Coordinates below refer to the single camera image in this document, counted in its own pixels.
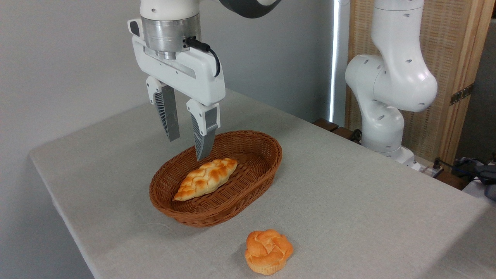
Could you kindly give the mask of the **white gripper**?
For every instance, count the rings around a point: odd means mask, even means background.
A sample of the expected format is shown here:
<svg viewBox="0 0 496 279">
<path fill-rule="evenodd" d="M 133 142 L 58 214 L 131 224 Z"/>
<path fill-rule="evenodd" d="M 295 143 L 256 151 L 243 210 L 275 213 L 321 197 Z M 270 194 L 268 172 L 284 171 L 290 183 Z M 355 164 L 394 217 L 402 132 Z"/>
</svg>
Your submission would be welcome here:
<svg viewBox="0 0 496 279">
<path fill-rule="evenodd" d="M 175 90 L 191 97 L 197 161 L 209 156 L 215 131 L 221 127 L 218 102 L 226 94 L 222 66 L 202 43 L 200 20 L 135 18 L 127 22 L 133 49 L 146 79 L 150 103 L 156 107 L 169 141 L 180 137 Z"/>
</svg>

